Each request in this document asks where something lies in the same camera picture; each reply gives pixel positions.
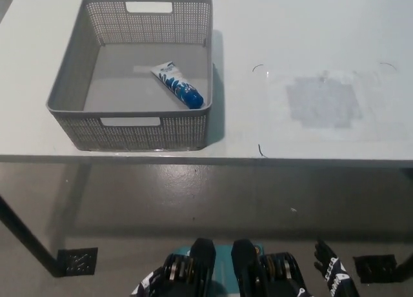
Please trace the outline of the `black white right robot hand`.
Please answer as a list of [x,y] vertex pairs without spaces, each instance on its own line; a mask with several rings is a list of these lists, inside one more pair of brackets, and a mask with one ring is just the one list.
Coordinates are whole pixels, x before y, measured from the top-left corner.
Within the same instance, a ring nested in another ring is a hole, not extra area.
[[315,244],[314,267],[327,283],[331,297],[360,297],[356,285],[336,253],[321,239]]

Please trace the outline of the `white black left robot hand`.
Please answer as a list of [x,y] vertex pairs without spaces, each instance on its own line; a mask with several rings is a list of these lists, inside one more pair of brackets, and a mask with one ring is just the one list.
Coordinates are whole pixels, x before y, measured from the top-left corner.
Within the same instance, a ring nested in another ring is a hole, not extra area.
[[165,268],[159,267],[148,274],[132,291],[132,297],[159,296],[165,282]]

